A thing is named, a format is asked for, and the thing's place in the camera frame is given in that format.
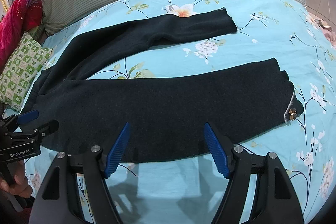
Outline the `person left hand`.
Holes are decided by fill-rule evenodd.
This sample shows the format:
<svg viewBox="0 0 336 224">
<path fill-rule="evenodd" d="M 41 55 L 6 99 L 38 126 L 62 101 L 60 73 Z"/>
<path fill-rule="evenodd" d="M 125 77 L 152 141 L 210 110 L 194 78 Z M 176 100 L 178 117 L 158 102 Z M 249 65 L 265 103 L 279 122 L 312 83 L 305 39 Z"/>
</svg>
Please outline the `person left hand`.
<svg viewBox="0 0 336 224">
<path fill-rule="evenodd" d="M 25 163 L 24 161 L 20 160 L 16 162 L 14 166 L 14 183 L 9 185 L 7 181 L 1 177 L 1 190 L 5 191 L 6 193 L 10 193 L 13 196 L 30 198 L 33 189 L 29 185 L 29 181 L 25 174 Z"/>
</svg>

